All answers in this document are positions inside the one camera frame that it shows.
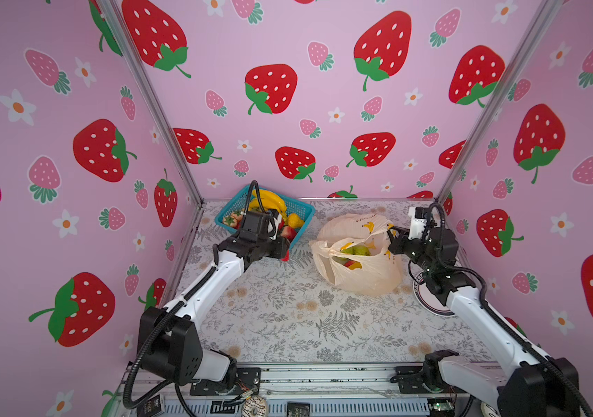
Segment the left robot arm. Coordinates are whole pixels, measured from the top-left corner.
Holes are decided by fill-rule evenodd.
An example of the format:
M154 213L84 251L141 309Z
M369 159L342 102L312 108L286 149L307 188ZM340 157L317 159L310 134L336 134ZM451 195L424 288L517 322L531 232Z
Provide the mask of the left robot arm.
M206 271L164 307L151 307L142 314L133 367L179 386L209 381L232 389L237 379L235 360L204 349L198 330L218 299L253 262L287 256L290 241L281 235L281 224L278 210L247 212L237 232L213 246Z

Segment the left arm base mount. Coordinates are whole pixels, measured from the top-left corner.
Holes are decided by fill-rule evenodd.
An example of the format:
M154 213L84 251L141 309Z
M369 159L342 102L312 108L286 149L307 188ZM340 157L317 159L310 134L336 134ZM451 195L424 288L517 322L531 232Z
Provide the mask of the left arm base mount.
M190 387L191 396L238 396L249 391L256 392L260 387L261 368L236 368L231 370L221 382L200 380Z

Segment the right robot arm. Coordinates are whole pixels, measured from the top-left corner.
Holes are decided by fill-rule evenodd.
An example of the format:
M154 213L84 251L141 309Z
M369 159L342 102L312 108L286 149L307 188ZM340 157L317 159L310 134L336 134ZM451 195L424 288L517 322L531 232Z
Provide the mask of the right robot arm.
M392 227L388 236L390 252L421 268L428 290L475 332L500 366L494 371L450 349L437 351L426 356L417 375L424 387L457 387L503 416L593 415L574 365L530 342L486 301L484 281L471 279L475 271L456 266L451 231L433 228L412 238L409 230Z

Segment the beige plastic bag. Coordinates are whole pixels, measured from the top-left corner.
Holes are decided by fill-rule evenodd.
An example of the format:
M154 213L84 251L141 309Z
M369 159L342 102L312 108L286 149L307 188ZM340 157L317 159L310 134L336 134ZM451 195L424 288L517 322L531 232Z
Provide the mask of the beige plastic bag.
M326 223L310 242L315 267L329 285L380 296L402 284L402 261L389 251L392 222L384 215L346 214Z

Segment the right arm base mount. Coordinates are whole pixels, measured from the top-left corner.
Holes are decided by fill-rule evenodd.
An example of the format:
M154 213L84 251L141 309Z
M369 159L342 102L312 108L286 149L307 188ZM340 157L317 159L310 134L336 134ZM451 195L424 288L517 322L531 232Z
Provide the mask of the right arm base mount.
M465 391L458 387L427 376L421 365L396 367L395 374L389 381L398 385L401 394L465 394Z

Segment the teal plastic basket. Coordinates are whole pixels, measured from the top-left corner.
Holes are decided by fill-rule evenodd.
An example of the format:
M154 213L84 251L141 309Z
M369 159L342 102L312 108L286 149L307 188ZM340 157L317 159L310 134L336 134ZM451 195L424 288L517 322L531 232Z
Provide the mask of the teal plastic basket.
M223 220L225 219L225 217L230 216L231 213L234 211L243 211L244 210L245 203L246 203L246 196L247 196L248 192L249 192L249 185L246 185L221 209L221 211L215 217L215 223L218 226L223 227L231 234L236 232L236 230L234 228L226 225L223 222ZM286 206L287 206L287 214L288 215L296 214L302 220L304 220L303 226L301 226L301 228L297 231L294 240L291 242L290 246L294 247L295 245L297 245L300 238L303 236L303 233L305 232L307 227L310 225L310 222L315 215L315 208L308 203L304 203L304 202L296 200L294 198L284 196L283 194L278 193L278 195L280 196L280 198L282 198L282 200L285 201Z

